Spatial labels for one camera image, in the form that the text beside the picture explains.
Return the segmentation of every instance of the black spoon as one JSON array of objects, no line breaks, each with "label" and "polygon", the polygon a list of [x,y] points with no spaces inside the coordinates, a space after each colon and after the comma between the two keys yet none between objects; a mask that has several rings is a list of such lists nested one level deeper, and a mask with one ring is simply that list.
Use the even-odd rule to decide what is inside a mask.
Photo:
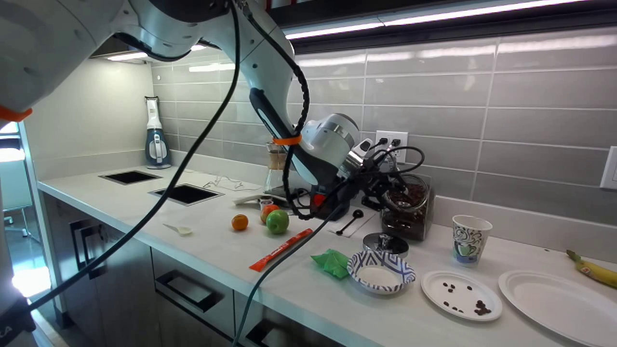
[{"label": "black spoon", "polygon": [[364,212],[362,212],[362,210],[360,209],[357,209],[354,211],[354,214],[352,214],[352,216],[354,217],[354,219],[350,220],[349,223],[347,223],[343,227],[343,229],[340,229],[339,231],[337,231],[336,232],[337,235],[343,235],[343,230],[347,229],[347,227],[350,226],[351,223],[353,223],[356,219],[364,217]]}]

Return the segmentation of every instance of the green napkin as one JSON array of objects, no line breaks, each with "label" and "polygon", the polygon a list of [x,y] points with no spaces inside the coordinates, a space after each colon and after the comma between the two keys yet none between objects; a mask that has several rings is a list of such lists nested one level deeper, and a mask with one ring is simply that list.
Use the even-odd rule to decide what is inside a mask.
[{"label": "green napkin", "polygon": [[338,278],[345,278],[349,275],[347,272],[347,261],[349,258],[333,249],[327,250],[320,256],[311,256],[313,260],[327,273]]}]

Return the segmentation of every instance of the electrical outlet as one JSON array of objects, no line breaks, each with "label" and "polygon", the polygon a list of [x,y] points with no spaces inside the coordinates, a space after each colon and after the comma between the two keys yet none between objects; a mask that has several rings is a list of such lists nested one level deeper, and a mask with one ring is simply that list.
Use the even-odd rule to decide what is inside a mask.
[{"label": "electrical outlet", "polygon": [[[409,133],[407,132],[384,132],[381,130],[377,130],[377,135],[375,136],[375,143],[379,142],[379,139],[385,137],[387,138],[387,143],[382,144],[381,146],[375,148],[375,151],[379,151],[380,149],[387,149],[390,147],[390,144],[393,140],[400,140],[400,144],[397,147],[406,146],[407,145],[407,136]],[[407,155],[406,149],[400,149],[398,151],[392,152],[392,155],[396,157],[398,162],[405,162],[405,156]]]},{"label": "electrical outlet", "polygon": [[608,152],[607,165],[604,167],[600,188],[617,190],[617,146],[612,146]]}]

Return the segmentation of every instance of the chair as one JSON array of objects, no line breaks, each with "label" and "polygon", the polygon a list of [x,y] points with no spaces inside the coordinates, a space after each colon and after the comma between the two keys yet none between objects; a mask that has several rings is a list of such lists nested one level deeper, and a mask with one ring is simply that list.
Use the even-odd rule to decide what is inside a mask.
[{"label": "chair", "polygon": [[[24,208],[32,206],[30,185],[26,175],[25,161],[0,162],[0,187],[2,189],[2,209],[4,212],[21,210],[25,228],[6,227],[5,231],[21,232],[28,237],[28,225]],[[5,222],[13,224],[13,217],[5,217]]]}]

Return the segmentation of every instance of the cabinet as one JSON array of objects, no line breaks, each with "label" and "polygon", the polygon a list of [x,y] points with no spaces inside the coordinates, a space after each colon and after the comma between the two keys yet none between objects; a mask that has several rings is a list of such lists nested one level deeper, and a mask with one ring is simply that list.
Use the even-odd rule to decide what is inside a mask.
[{"label": "cabinet", "polygon": [[233,291],[154,249],[152,263],[161,345],[231,345]]},{"label": "cabinet", "polygon": [[[236,326],[240,326],[248,298],[234,293]],[[245,347],[338,347],[333,340],[253,301],[239,343]]]},{"label": "cabinet", "polygon": [[[124,235],[51,196],[44,201],[63,281]],[[93,346],[160,346],[150,247],[140,241],[130,240],[62,295]]]}]

